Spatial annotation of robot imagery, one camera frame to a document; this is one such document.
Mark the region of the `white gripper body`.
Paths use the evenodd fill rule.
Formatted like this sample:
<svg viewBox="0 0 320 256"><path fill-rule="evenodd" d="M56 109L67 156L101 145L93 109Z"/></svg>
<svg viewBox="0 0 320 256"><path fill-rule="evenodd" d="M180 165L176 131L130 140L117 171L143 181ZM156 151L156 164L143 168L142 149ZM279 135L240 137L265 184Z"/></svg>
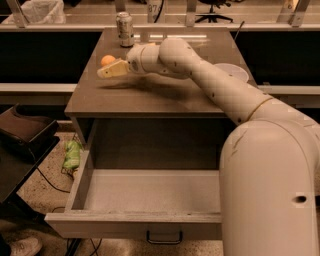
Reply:
<svg viewBox="0 0 320 256"><path fill-rule="evenodd" d="M126 60L129 65L129 69L137 74L143 74L144 69L141 64L141 54L144 47L142 45L135 45L132 47L126 55Z"/></svg>

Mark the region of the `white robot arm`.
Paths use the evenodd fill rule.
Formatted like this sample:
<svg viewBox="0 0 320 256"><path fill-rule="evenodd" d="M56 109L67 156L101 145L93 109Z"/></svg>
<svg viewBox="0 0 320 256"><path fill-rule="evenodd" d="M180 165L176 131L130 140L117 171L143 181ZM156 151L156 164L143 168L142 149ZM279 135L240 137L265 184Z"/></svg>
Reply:
<svg viewBox="0 0 320 256"><path fill-rule="evenodd" d="M181 38L135 45L97 74L129 72L188 77L236 124L220 158L224 256L319 256L316 121L202 59Z"/></svg>

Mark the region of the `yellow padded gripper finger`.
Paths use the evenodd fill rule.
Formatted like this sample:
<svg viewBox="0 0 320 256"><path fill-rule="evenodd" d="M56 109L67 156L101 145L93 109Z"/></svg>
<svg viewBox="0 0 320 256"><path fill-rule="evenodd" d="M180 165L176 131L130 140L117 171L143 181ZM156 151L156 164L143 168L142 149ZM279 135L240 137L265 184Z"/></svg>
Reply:
<svg viewBox="0 0 320 256"><path fill-rule="evenodd" d="M126 75L129 72L129 65L122 59L115 59L106 65L103 65L97 75L102 78L111 78Z"/></svg>

